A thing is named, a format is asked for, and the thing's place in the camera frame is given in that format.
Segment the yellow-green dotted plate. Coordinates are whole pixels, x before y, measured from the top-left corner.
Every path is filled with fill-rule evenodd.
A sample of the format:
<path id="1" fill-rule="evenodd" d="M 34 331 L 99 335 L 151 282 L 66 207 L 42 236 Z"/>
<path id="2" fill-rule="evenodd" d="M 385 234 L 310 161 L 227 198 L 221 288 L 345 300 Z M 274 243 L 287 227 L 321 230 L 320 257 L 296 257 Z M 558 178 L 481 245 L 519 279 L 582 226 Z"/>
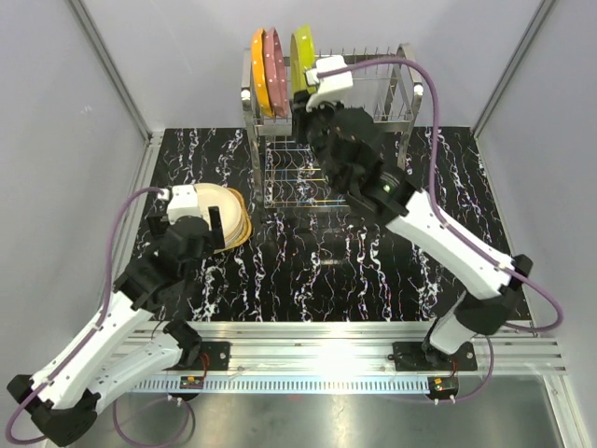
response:
<path id="1" fill-rule="evenodd" d="M 305 72 L 312 69 L 315 63 L 315 49 L 312 29 L 308 24 L 300 26 L 291 35 L 290 41 L 290 73 L 291 96 L 300 91 L 316 92 L 315 86 L 307 84 Z"/>

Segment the orange dotted plate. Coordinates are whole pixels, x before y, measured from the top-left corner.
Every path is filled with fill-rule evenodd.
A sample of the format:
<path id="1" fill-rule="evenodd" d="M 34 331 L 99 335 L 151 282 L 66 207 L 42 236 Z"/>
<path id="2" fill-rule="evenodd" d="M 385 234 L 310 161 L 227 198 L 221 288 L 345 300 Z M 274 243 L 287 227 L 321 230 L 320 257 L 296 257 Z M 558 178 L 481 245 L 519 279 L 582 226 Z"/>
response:
<path id="1" fill-rule="evenodd" d="M 268 118 L 273 118 L 274 113 L 270 102 L 268 93 L 268 86 L 265 74 L 265 64 L 263 55 L 263 44 L 265 38 L 265 30 L 258 28 L 251 39 L 251 66 L 252 75 L 255 85 L 255 93 L 257 96 L 257 104 L 260 112 Z"/>

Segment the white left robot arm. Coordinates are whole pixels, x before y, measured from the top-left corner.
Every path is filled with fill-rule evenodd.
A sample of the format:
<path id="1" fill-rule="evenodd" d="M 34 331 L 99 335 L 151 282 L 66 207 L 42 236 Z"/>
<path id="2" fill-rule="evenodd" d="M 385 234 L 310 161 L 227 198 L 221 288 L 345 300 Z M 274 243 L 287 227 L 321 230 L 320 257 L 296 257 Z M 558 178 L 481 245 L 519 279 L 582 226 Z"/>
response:
<path id="1" fill-rule="evenodd" d="M 184 320 L 168 323 L 154 340 L 106 367 L 105 362 L 142 323 L 180 293 L 188 272 L 225 245 L 220 211 L 182 216 L 111 287 L 108 301 L 44 369 L 19 374 L 7 391 L 43 438 L 59 447 L 80 439 L 98 415 L 146 377 L 176 367 L 195 368 L 201 336 Z"/>

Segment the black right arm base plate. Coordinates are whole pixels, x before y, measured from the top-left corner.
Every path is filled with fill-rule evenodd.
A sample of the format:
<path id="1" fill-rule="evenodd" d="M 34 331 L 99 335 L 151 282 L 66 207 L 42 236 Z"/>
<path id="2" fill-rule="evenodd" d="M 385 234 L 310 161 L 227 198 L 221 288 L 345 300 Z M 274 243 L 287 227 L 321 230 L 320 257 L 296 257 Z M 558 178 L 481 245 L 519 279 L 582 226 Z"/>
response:
<path id="1" fill-rule="evenodd" d="M 395 363 L 396 371 L 475 371 L 478 362 L 472 343 L 463 343 L 452 355 L 431 347 L 423 349 L 419 341 L 393 342 L 388 359 Z"/>

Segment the pink dotted plate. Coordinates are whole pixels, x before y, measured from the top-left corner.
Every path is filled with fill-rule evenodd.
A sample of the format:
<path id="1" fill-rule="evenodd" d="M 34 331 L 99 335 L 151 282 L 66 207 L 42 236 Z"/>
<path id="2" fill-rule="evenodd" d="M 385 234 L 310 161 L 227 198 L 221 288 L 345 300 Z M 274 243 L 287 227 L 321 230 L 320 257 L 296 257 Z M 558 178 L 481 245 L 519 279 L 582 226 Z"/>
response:
<path id="1" fill-rule="evenodd" d="M 280 38 L 274 27 L 266 32 L 263 39 L 263 57 L 273 116 L 285 119 L 289 114 L 285 61 Z"/>

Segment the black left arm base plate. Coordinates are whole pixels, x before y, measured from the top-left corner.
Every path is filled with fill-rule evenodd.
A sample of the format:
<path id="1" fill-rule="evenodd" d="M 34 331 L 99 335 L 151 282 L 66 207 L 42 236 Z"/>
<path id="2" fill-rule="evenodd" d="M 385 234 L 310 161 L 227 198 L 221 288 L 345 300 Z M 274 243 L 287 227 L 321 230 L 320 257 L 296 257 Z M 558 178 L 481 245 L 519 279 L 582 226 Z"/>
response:
<path id="1" fill-rule="evenodd" d="M 199 356 L 189 366 L 175 366 L 176 371 L 227 371 L 229 369 L 231 343 L 203 341 Z"/>

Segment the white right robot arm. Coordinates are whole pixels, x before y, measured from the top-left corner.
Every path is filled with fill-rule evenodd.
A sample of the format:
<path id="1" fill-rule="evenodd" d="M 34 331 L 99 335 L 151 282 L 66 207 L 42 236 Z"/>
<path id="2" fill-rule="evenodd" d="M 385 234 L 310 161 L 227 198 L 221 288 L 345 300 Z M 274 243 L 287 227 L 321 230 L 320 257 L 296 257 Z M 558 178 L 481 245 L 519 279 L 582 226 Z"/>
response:
<path id="1" fill-rule="evenodd" d="M 528 275 L 533 263 L 486 245 L 437 208 L 403 169 L 385 162 L 382 133 L 363 108 L 310 105 L 313 97 L 295 93 L 292 133 L 310 147 L 329 187 L 353 213 L 420 247 L 465 286 L 416 353 L 427 367 L 443 371 L 472 337 L 491 336 L 506 324 L 522 297 L 518 277 Z"/>

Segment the cream plate with drawing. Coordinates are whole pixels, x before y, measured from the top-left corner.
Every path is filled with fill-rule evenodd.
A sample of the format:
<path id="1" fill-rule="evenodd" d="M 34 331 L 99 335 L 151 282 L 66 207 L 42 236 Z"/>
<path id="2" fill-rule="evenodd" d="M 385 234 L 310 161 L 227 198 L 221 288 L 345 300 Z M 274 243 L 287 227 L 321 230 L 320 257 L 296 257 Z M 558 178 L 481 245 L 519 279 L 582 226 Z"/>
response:
<path id="1" fill-rule="evenodd" d="M 242 209 L 235 196 L 228 191 L 228 188 L 212 183 L 195 184 L 199 196 L 202 218 L 211 228 L 208 213 L 209 206 L 218 206 L 223 232 L 226 241 L 233 239 L 239 232 L 242 221 Z"/>

